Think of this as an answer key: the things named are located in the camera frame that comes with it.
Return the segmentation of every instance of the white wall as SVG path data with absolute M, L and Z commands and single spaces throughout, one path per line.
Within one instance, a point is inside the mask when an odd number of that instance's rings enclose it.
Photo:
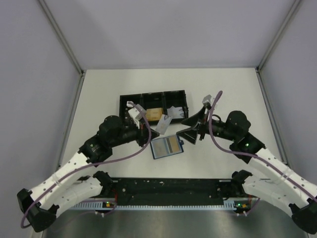
M 35 0 L 0 7 L 0 237 L 24 238 L 16 198 L 57 163 L 78 74 Z
M 305 0 L 263 70 L 296 172 L 317 183 L 317 1 Z
M 257 66 L 294 0 L 47 0 L 85 69 Z

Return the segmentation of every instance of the black box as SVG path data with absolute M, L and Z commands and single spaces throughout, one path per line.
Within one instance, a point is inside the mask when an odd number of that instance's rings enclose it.
M 188 107 L 186 101 L 185 90 L 179 91 L 167 91 L 157 93 L 142 93 L 142 94 L 131 94 L 131 95 L 120 95 L 120 108 L 119 116 L 122 121 L 126 121 L 127 113 L 127 102 L 132 101 L 135 104 L 140 104 L 145 110 L 151 108 L 163 108 L 163 113 L 167 114 L 167 109 L 174 107 L 182 107 L 184 111 L 184 117 L 180 119 L 172 119 L 171 124 L 180 123 L 184 119 L 188 118 Z M 159 121 L 149 121 L 150 125 L 157 125 Z

